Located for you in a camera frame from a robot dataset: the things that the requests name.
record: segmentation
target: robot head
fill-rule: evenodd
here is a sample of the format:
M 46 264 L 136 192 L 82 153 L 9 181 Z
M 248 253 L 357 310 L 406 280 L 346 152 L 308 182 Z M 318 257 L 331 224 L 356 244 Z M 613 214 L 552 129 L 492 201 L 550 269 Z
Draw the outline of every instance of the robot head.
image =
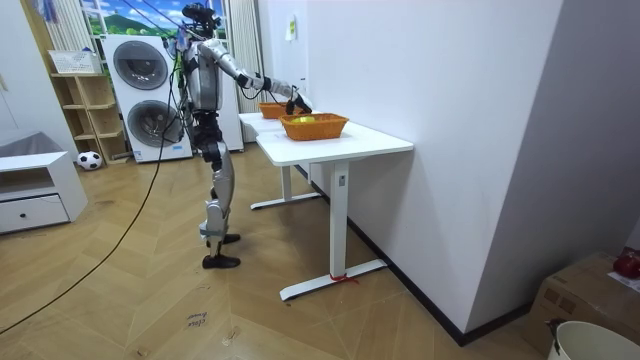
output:
M 220 26 L 220 18 L 216 16 L 216 12 L 201 3 L 186 5 L 182 9 L 182 15 L 193 20 L 193 24 L 187 25 L 189 30 L 205 38 L 212 38 L 213 31 Z

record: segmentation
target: desk leg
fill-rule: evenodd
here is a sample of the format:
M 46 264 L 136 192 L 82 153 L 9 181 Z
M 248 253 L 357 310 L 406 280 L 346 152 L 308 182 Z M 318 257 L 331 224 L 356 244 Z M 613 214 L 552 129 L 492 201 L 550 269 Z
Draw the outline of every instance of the desk leg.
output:
M 347 255 L 347 208 L 349 201 L 349 163 L 333 165 L 331 173 L 331 213 L 329 215 L 329 272 L 333 277 L 345 274 Z
M 283 166 L 280 168 L 280 181 L 282 182 L 282 198 L 255 203 L 251 205 L 251 210 L 258 210 L 265 207 L 298 202 L 306 199 L 315 199 L 321 196 L 317 192 L 295 196 L 291 195 L 291 167 L 289 166 Z
M 356 277 L 387 266 L 380 260 L 372 260 L 364 264 L 345 269 L 347 255 L 347 208 L 349 199 L 349 163 L 339 162 L 333 165 L 331 174 L 331 214 L 329 242 L 329 272 L 331 275 L 321 276 L 300 284 L 289 286 L 280 291 L 282 301 L 294 299 L 300 295 L 321 289 L 336 283 L 334 278 L 346 275 Z

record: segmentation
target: desk top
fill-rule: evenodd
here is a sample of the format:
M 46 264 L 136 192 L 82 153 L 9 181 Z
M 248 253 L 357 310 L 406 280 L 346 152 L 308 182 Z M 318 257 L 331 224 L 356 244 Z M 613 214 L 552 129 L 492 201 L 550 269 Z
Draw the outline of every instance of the desk top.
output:
M 351 121 L 337 139 L 293 141 L 279 121 L 264 120 L 260 113 L 242 114 L 240 120 L 258 133 L 258 144 L 276 166 L 347 160 L 413 149 L 410 142 Z M 280 128 L 275 129 L 271 122 L 277 122 Z
M 262 113 L 240 114 L 240 121 L 251 126 L 253 131 L 260 134 L 265 131 L 284 131 L 282 123 L 278 119 L 265 119 Z

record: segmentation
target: window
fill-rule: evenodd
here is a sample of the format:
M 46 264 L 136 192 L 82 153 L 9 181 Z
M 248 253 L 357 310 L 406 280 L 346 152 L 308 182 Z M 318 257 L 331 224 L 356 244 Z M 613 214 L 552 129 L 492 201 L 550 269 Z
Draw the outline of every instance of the window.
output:
M 95 48 L 100 52 L 103 63 L 106 63 L 106 61 L 102 53 L 102 46 L 100 46 L 100 35 L 175 35 L 178 27 L 174 23 L 182 24 L 183 21 L 191 22 L 190 19 L 182 15 L 182 8 L 194 2 L 193 0 L 145 0 L 145 3 L 142 0 L 127 0 L 129 4 L 138 10 L 136 11 L 129 7 L 124 1 L 119 0 L 79 1 L 85 15 L 87 27 L 93 37 Z M 213 6 L 216 15 L 220 16 L 221 26 L 216 30 L 216 34 L 225 47 L 229 48 L 229 40 L 227 39 L 226 32 L 227 18 L 222 0 L 206 0 L 205 2 L 207 5 Z M 173 22 L 158 14 L 151 6 L 147 5 L 147 3 L 158 9 Z

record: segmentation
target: dryer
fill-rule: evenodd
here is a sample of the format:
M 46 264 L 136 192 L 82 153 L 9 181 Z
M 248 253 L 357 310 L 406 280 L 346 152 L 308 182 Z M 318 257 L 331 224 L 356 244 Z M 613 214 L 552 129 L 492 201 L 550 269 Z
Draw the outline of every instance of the dryer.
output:
M 191 143 L 177 117 L 169 89 L 179 99 L 174 62 L 158 36 L 106 35 L 102 47 L 125 128 L 137 162 L 191 157 Z

